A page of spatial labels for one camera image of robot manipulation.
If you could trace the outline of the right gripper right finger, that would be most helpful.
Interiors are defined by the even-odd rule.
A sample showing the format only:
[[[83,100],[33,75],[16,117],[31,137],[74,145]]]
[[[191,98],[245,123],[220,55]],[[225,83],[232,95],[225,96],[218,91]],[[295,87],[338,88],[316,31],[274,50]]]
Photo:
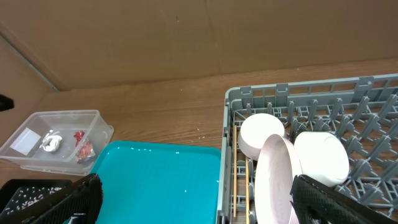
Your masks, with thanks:
[[[397,224],[307,175],[294,177],[290,195],[300,224]]]

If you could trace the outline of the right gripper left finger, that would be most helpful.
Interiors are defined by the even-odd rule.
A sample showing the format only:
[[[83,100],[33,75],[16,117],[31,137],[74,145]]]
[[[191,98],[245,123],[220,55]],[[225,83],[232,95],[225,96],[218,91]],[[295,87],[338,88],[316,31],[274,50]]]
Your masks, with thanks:
[[[102,204],[100,177],[89,174],[1,219],[1,223],[96,223]]]

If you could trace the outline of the red snack wrapper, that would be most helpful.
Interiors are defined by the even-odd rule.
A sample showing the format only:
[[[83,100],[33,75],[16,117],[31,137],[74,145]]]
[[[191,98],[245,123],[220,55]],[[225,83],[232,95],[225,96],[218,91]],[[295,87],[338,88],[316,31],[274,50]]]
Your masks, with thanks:
[[[76,139],[76,146],[78,146],[85,136],[84,131],[77,131],[74,134],[74,138]],[[82,142],[79,150],[77,150],[77,153],[75,154],[75,160],[78,164],[82,164],[84,162],[89,161],[93,157],[95,157],[95,151],[93,144],[91,143],[89,138],[85,138],[84,141]]]

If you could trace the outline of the pale green bowl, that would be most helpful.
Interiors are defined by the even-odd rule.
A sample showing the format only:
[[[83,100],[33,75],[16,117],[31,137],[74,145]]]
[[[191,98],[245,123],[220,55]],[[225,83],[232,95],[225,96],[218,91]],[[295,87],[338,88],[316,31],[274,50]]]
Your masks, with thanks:
[[[294,142],[302,174],[333,187],[349,174],[349,159],[341,141],[328,132],[300,133]]]

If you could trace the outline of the large white plate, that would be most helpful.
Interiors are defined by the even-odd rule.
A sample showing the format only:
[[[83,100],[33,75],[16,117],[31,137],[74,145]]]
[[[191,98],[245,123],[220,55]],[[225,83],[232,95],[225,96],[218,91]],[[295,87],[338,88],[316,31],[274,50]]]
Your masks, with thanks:
[[[293,224],[299,220],[290,191],[302,173],[294,145],[273,134],[265,141],[257,162],[254,201],[258,224]]]

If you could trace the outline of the wooden chopstick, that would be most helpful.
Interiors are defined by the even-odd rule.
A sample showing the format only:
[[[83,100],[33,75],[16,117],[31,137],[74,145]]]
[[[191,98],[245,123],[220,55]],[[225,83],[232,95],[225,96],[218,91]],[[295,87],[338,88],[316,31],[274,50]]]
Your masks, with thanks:
[[[233,217],[236,218],[237,211],[237,126],[233,127],[233,149],[234,149],[234,160],[233,160]]]
[[[246,186],[246,224],[250,224],[250,219],[249,219],[249,214],[250,214],[250,198],[249,198],[249,169],[248,169],[248,158],[245,158],[245,172],[246,172],[246,180],[245,180],[245,186]]]

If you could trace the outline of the pink white bowl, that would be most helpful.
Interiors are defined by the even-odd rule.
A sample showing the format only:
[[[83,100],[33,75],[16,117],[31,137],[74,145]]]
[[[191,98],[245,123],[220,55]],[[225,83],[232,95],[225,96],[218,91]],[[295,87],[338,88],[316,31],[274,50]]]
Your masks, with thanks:
[[[253,114],[241,125],[238,146],[246,157],[257,161],[265,141],[273,134],[285,135],[283,123],[270,114]]]

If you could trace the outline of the black food waste tray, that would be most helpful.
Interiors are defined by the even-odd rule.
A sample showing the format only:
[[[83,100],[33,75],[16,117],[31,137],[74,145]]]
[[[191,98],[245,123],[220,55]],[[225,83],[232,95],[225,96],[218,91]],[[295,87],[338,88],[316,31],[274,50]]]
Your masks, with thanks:
[[[70,185],[62,179],[11,179],[1,187],[1,219]]]

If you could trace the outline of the grey dishwasher rack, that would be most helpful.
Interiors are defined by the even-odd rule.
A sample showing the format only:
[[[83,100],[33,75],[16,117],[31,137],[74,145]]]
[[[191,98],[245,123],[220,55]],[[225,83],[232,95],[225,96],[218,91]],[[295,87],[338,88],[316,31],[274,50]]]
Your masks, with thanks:
[[[230,88],[224,99],[221,187],[217,223],[246,223],[245,159],[237,154],[237,211],[233,217],[233,127],[267,113],[279,118],[288,139],[327,131],[344,145],[350,163],[337,191],[397,220],[397,75],[376,75]],[[248,159],[249,198],[255,165]]]

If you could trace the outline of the clear plastic bin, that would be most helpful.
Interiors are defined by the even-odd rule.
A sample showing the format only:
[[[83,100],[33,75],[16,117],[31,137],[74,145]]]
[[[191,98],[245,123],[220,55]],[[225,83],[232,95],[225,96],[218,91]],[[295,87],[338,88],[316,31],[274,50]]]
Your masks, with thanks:
[[[55,152],[40,148],[50,132],[60,131],[63,138]],[[77,131],[85,136],[76,146]],[[19,164],[21,168],[68,175],[90,173],[97,157],[108,145],[114,128],[108,125],[97,110],[45,111],[30,115],[1,147],[1,158]],[[93,144],[95,157],[78,164],[75,154],[85,138]]]

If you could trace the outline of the teal plastic tray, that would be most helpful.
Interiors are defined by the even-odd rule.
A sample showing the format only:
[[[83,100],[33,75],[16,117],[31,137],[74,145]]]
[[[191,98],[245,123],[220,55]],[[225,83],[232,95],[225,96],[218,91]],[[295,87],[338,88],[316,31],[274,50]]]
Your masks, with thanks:
[[[102,183],[97,223],[216,223],[217,148],[114,141],[92,172]]]

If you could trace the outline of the rice and peanut scraps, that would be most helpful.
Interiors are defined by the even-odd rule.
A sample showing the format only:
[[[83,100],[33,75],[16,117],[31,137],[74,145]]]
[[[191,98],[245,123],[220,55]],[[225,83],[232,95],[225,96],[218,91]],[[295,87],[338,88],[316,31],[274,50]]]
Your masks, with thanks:
[[[23,210],[61,189],[61,187],[19,187],[6,204],[1,215],[9,215]]]

